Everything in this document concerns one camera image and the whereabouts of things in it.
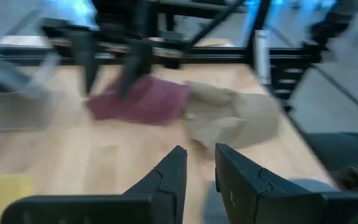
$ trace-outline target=tan fabric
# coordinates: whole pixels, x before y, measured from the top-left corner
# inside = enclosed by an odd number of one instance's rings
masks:
[[[214,150],[218,142],[242,148],[276,135],[279,108],[268,96],[187,84],[186,128],[190,138],[204,147]]]

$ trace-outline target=beige cloth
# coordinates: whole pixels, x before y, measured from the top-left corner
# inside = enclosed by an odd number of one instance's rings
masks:
[[[280,111],[268,96],[187,84],[186,128],[190,138],[204,147],[213,151],[216,143],[225,143],[242,148],[276,135]]]

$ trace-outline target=gray floor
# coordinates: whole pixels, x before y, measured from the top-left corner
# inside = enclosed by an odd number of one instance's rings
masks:
[[[48,0],[42,6],[42,17],[71,19],[79,24],[89,24],[92,14],[85,0]],[[314,10],[316,1],[306,1],[301,9],[294,11],[286,0],[276,1],[270,12],[268,25],[278,29],[293,45],[299,45],[306,37],[306,26],[324,15],[324,11]],[[0,0],[0,36],[6,33],[19,19],[30,10],[36,9],[40,0]],[[247,35],[255,16],[256,5],[248,8],[247,14],[234,14],[210,37],[230,39],[233,44],[241,45],[242,37]],[[206,19],[177,17],[178,30],[191,37]],[[39,35],[37,20],[25,26],[19,35]],[[270,46],[288,47],[279,38],[270,36]],[[331,61],[318,65],[327,74],[325,78],[316,70],[310,70],[301,87],[294,96],[296,110],[293,117],[307,132],[358,132],[358,105],[350,100],[343,90],[338,90],[330,81],[338,82],[342,89],[358,101],[358,16],[352,27],[340,38],[331,43],[334,55]]]

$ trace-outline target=red cloth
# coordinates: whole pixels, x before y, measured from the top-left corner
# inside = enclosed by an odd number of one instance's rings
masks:
[[[86,102],[95,119],[164,125],[181,116],[188,96],[188,86],[150,75],[139,79],[124,99],[118,98],[118,90],[119,80]]]

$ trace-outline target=wooden tabletop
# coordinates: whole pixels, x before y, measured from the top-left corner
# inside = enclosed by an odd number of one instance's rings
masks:
[[[14,39],[15,44],[34,44],[32,37]],[[100,92],[119,69],[118,65],[104,66],[94,92]],[[246,65],[184,65],[181,70],[156,65],[153,75],[178,83],[193,80],[268,95]],[[120,194],[180,145],[188,152],[184,223],[202,223],[208,185],[214,180],[214,161],[188,139],[182,121],[168,126],[93,121],[83,105],[80,80],[80,67],[57,68],[50,88],[58,91],[60,100],[50,126],[43,131],[0,133],[0,175],[27,174],[38,194]],[[332,184],[286,116],[280,113],[279,117],[273,138],[238,151],[284,178],[313,178]]]

